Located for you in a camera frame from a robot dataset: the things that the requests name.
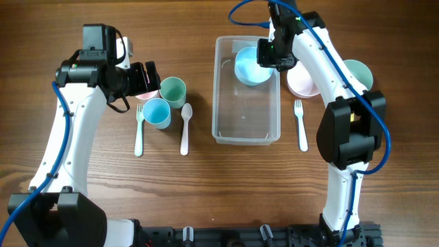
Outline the light blue bowl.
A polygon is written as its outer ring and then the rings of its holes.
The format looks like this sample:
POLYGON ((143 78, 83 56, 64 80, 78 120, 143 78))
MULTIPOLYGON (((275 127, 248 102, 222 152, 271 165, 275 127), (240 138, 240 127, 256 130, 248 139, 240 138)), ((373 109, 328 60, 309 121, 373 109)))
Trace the light blue bowl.
POLYGON ((273 69, 261 67, 257 63, 257 48, 244 47, 235 58, 235 75, 248 86, 256 86, 269 80, 273 69))

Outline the pink cup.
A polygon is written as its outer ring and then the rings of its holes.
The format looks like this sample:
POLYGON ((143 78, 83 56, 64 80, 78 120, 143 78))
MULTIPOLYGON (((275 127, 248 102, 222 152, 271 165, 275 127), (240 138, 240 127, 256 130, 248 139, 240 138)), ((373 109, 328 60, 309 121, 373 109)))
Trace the pink cup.
POLYGON ((147 102, 147 101, 149 101, 151 99, 157 98, 157 97, 160 97, 159 90, 151 91, 151 92, 140 94, 140 95, 136 95, 137 99, 139 99, 141 101, 145 101, 145 102, 147 102))

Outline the blue cup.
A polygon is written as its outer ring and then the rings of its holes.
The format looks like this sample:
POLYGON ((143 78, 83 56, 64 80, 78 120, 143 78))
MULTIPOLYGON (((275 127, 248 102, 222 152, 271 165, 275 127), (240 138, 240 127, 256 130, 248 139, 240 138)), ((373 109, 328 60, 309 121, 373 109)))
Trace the blue cup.
POLYGON ((170 105, 161 98, 150 99, 143 105, 143 118, 157 129, 166 129, 171 123, 170 105))

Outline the white pink bowl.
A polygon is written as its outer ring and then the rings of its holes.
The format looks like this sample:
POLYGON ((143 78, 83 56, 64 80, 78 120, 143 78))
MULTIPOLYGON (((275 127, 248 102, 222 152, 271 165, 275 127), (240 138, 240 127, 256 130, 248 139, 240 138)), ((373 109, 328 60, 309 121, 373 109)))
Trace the white pink bowl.
POLYGON ((289 90, 300 98, 310 98, 320 94, 302 62, 297 62, 296 65, 287 72, 287 85, 289 90))

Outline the light blue fork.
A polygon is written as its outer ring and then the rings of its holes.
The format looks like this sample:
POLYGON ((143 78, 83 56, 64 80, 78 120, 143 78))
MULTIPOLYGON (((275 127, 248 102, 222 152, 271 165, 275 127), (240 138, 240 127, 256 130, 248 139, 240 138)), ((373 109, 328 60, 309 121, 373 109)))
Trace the light blue fork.
POLYGON ((308 150, 307 137, 305 132, 305 126, 303 122, 304 111, 302 107, 302 101, 300 99, 296 99, 294 102, 294 114, 298 120, 298 144, 299 148, 302 152, 306 152, 308 150))

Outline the green bowl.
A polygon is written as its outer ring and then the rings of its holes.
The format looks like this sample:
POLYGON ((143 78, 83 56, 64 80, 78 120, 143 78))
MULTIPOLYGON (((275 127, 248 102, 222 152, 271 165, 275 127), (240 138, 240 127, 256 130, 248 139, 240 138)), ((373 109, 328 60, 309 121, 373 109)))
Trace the green bowl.
POLYGON ((374 78, 371 70, 364 63, 350 59, 345 60, 344 64, 353 76, 366 87, 367 91, 372 88, 374 78))

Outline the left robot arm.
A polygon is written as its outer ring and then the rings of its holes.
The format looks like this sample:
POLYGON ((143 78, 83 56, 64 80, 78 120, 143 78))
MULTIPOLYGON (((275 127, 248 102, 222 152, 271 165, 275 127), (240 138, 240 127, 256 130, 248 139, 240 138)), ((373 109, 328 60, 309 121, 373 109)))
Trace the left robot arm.
POLYGON ((129 61, 121 32, 83 27, 83 46, 56 71, 56 116, 42 162, 25 193, 14 193, 2 228, 17 227, 28 246, 151 246, 138 220, 111 220, 87 196, 95 131, 118 99, 160 88, 153 62, 129 61))

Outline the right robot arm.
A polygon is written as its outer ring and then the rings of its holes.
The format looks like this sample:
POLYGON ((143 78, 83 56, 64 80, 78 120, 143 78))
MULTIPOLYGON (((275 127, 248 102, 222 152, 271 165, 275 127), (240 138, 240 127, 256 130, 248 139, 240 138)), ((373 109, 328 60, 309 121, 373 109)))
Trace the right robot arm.
POLYGON ((364 176, 380 170, 390 155, 385 97, 349 71, 317 12, 302 14, 294 1, 269 1, 268 8, 272 36, 258 42, 257 62, 278 71, 300 62, 325 105, 316 142, 329 181, 316 244, 380 246, 379 227, 359 221, 358 205, 364 176))

